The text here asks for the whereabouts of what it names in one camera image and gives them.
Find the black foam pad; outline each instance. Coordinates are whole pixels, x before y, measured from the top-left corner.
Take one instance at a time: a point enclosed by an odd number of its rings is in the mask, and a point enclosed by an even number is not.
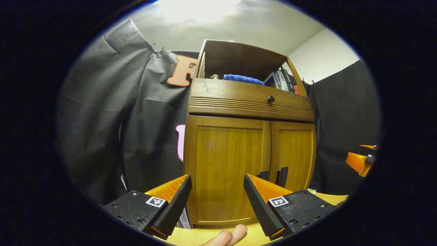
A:
[[[272,210],[268,207],[267,203],[264,202],[260,193],[247,174],[244,176],[243,187],[246,191],[247,197],[249,198],[250,204],[257,215],[264,234],[266,236],[270,236],[283,228],[283,225],[279,219],[276,218]]]
[[[187,204],[191,188],[191,176],[188,174],[182,185],[177,190],[171,202],[165,207],[163,212],[153,223],[155,227],[157,227],[167,236],[170,236],[173,233],[173,229],[176,226],[177,220],[179,219],[185,205]],[[162,235],[157,235],[156,233],[154,233],[154,235],[163,238]]]

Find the cabinet door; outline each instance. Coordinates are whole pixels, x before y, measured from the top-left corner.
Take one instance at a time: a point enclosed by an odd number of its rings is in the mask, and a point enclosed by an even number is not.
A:
[[[308,189],[316,158],[316,130],[313,124],[272,122],[272,157],[269,181],[288,167],[285,189]]]
[[[184,173],[193,184],[187,202],[191,224],[253,220],[244,174],[270,170],[270,158],[270,121],[187,116]]]

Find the white wall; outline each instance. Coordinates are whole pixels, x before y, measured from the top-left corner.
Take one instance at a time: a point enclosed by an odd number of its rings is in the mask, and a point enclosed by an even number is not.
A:
[[[339,36],[327,28],[314,35],[288,57],[299,77],[304,78],[308,84],[311,84],[311,80],[318,82],[339,72],[360,59]],[[283,67],[291,74],[286,64]]]

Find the cabinet drawer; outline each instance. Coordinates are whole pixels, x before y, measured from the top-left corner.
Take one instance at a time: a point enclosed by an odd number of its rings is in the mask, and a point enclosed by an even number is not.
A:
[[[274,102],[267,98],[273,96]],[[314,121],[309,98],[267,86],[216,79],[193,79],[189,113]]]

